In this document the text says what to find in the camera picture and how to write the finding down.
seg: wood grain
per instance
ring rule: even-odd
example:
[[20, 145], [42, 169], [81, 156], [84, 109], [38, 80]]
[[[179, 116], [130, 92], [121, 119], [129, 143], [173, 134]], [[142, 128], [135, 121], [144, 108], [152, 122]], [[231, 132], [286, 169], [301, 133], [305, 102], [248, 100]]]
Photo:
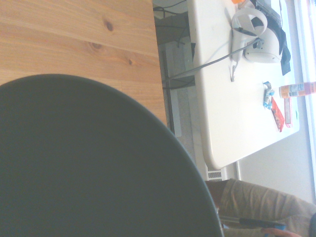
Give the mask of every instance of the wood grain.
[[0, 0], [0, 73], [94, 79], [166, 124], [150, 0]]
[[8, 0], [0, 21], [157, 56], [149, 0]]

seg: orange bottle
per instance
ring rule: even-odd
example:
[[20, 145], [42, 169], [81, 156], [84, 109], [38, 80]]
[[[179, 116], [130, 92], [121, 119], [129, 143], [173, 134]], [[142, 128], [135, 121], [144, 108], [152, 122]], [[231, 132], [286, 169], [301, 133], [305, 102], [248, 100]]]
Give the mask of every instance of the orange bottle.
[[284, 85], [279, 88], [281, 98], [305, 96], [316, 93], [316, 81], [292, 85]]

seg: wood knot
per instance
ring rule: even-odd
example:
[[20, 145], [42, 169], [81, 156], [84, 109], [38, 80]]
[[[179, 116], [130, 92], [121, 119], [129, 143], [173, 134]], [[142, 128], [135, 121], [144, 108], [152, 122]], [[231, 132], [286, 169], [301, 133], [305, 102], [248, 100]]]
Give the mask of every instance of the wood knot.
[[113, 31], [113, 25], [111, 24], [111, 22], [104, 20], [103, 23], [109, 31]]
[[98, 43], [92, 43], [91, 45], [92, 45], [92, 47], [94, 47], [94, 48], [96, 48], [96, 49], [102, 48], [102, 45], [101, 45], [101, 44], [98, 44]]

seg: cable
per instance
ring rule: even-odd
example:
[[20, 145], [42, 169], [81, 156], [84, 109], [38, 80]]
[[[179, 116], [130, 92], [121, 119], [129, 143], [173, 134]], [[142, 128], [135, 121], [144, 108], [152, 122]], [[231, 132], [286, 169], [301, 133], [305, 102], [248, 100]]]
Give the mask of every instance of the cable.
[[251, 47], [253, 44], [255, 44], [256, 42], [259, 42], [259, 41], [262, 41], [262, 39], [257, 38], [257, 39], [255, 39], [252, 43], [250, 43], [249, 45], [247, 45], [247, 46], [245, 46], [245, 47], [243, 47], [243, 48], [240, 48], [240, 49], [238, 49], [238, 50], [236, 50], [236, 51], [234, 51], [234, 52], [231, 52], [230, 54], [227, 54], [227, 55], [224, 56], [224, 57], [221, 57], [221, 58], [219, 58], [219, 59], [217, 59], [217, 60], [215, 60], [215, 61], [206, 63], [206, 64], [204, 64], [204, 65], [202, 65], [202, 66], [197, 67], [197, 68], [193, 68], [193, 69], [188, 70], [188, 71], [186, 71], [186, 72], [180, 73], [180, 74], [178, 74], [178, 75], [174, 75], [174, 76], [172, 76], [172, 77], [170, 77], [170, 78], [167, 78], [167, 79], [163, 80], [162, 82], [167, 82], [167, 81], [173, 80], [173, 79], [175, 79], [175, 78], [177, 78], [177, 77], [179, 77], [179, 76], [184, 76], [184, 75], [186, 75], [187, 73], [191, 73], [191, 72], [198, 71], [198, 70], [200, 70], [200, 69], [202, 69], [202, 68], [205, 68], [205, 67], [207, 67], [207, 66], [209, 66], [209, 65], [212, 65], [212, 64], [217, 63], [217, 62], [219, 62], [219, 61], [222, 61], [223, 59], [228, 58], [228, 57], [230, 57], [231, 55], [233, 55], [233, 54], [235, 54], [235, 53], [238, 53], [238, 52], [240, 52], [240, 51], [243, 51], [243, 50], [246, 49], [246, 48]]
[[176, 6], [176, 5], [180, 4], [180, 3], [183, 3], [184, 1], [186, 1], [186, 0], [178, 2], [178, 3], [176, 3], [176, 4], [172, 5], [172, 6], [164, 6], [163, 8], [170, 8], [170, 7]]
[[181, 1], [181, 2], [178, 2], [178, 3], [176, 3], [176, 4], [174, 4], [174, 5], [171, 5], [171, 6], [165, 6], [165, 7], [156, 6], [156, 7], [153, 8], [153, 10], [154, 10], [154, 11], [163, 11], [163, 17], [164, 17], [164, 18], [165, 18], [165, 16], [166, 16], [166, 12], [168, 12], [168, 13], [170, 13], [170, 14], [178, 15], [178, 13], [165, 10], [165, 8], [170, 8], [170, 7], [176, 6], [176, 5], [178, 5], [178, 4], [180, 4], [180, 3], [184, 2], [184, 1], [186, 1], [186, 0], [183, 0], [183, 1]]
[[178, 45], [177, 45], [177, 47], [179, 47], [180, 41], [181, 41], [181, 38], [182, 38], [182, 35], [183, 35], [183, 33], [186, 31], [187, 28], [188, 28], [188, 27], [185, 27], [185, 28], [183, 29], [183, 31], [181, 32], [181, 35], [180, 35], [179, 40], [178, 40]]
[[173, 15], [178, 15], [179, 13], [175, 13], [175, 12], [172, 12], [172, 11], [167, 11], [165, 9], [162, 9], [162, 7], [160, 6], [159, 9], [154, 9], [154, 11], [163, 11], [164, 13], [165, 12], [168, 12], [170, 14], [173, 14]]
[[173, 89], [181, 89], [181, 88], [184, 88], [186, 87], [187, 85], [190, 85], [195, 79], [192, 79], [191, 81], [189, 81], [188, 83], [185, 83], [184, 85], [181, 85], [181, 86], [173, 86], [173, 87], [163, 87], [163, 89], [169, 89], [169, 90], [173, 90]]

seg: person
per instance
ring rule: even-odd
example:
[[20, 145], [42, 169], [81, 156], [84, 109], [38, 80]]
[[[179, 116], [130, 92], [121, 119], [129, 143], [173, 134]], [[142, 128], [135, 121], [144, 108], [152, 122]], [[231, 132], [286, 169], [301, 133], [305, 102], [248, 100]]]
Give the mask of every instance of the person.
[[296, 196], [259, 185], [230, 179], [206, 181], [220, 216], [274, 221], [286, 225], [274, 228], [246, 229], [237, 223], [223, 222], [225, 237], [316, 237], [316, 205]]

